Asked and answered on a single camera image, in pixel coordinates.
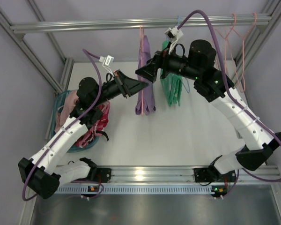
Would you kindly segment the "purple trousers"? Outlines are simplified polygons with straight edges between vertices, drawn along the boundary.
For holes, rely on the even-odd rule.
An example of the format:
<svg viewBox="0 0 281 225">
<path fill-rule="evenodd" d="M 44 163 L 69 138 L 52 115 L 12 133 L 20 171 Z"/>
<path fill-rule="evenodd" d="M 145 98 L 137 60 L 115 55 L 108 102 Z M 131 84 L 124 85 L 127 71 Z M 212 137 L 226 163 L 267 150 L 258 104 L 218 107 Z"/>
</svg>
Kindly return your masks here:
<svg viewBox="0 0 281 225">
<path fill-rule="evenodd" d="M 142 40 L 140 41 L 138 68 L 141 68 L 142 66 L 146 65 L 147 61 L 150 58 L 151 52 L 148 37 L 144 35 Z M 137 75 L 137 77 L 138 80 L 148 83 L 148 86 L 138 92 L 138 100 L 135 107 L 135 114 L 149 115 L 150 113 L 156 111 L 153 83 L 149 82 L 148 80 L 139 75 Z"/>
</svg>

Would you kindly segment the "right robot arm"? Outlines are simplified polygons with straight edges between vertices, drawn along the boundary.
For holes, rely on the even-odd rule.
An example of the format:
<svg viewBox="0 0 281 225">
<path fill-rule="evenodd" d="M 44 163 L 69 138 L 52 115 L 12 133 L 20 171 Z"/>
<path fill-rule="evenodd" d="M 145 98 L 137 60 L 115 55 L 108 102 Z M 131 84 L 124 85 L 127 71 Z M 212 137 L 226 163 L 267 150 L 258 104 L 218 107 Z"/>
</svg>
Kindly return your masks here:
<svg viewBox="0 0 281 225">
<path fill-rule="evenodd" d="M 218 156 L 207 172 L 214 180 L 238 169 L 251 175 L 281 146 L 281 132 L 267 128 L 249 109 L 225 72 L 214 67 L 215 57 L 216 50 L 205 40 L 193 41 L 188 56 L 170 52 L 167 46 L 156 51 L 136 74 L 153 83 L 161 69 L 161 79 L 175 74 L 194 80 L 195 90 L 227 118 L 245 142 L 240 150 Z"/>
</svg>

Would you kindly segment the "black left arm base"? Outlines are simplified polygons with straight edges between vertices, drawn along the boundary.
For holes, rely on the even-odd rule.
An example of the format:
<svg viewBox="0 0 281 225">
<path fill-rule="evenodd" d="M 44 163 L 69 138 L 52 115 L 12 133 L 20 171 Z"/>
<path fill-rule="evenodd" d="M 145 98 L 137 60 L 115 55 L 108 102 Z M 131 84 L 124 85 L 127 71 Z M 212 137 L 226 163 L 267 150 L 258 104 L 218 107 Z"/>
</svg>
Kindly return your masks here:
<svg viewBox="0 0 281 225">
<path fill-rule="evenodd" d="M 95 181 L 99 183 L 107 183 L 111 179 L 111 168 L 98 168 L 96 163 L 85 157 L 80 158 L 79 161 L 86 163 L 90 170 L 86 177 L 77 178 L 74 182 Z"/>
</svg>

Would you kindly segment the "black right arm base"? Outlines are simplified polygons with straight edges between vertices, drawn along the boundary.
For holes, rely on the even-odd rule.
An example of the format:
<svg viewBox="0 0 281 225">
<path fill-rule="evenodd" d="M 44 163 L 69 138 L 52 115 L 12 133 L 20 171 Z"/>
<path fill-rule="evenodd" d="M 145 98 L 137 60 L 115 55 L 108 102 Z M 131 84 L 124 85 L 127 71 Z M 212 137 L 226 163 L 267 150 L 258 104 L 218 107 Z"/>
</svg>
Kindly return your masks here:
<svg viewBox="0 0 281 225">
<path fill-rule="evenodd" d="M 195 168 L 194 178 L 196 183 L 213 183 L 224 181 L 223 175 L 214 166 L 215 162 L 212 162 L 209 166 Z"/>
</svg>

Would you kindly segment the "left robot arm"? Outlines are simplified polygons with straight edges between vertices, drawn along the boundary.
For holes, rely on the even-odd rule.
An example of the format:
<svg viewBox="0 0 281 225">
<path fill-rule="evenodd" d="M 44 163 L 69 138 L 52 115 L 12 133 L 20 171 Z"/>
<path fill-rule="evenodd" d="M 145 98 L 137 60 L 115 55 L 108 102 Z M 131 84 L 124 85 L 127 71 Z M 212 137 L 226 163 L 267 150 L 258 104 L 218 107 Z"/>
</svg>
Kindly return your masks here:
<svg viewBox="0 0 281 225">
<path fill-rule="evenodd" d="M 92 77 L 83 78 L 77 90 L 78 102 L 66 122 L 53 138 L 31 158 L 22 158 L 18 163 L 24 183 L 22 198 L 26 189 L 32 189 L 43 199 L 51 197 L 60 186 L 75 180 L 95 181 L 97 165 L 85 157 L 65 166 L 58 166 L 68 150 L 99 121 L 103 112 L 99 106 L 123 95 L 131 97 L 148 87 L 148 83 L 130 78 L 117 70 L 112 80 L 103 83 Z"/>
</svg>

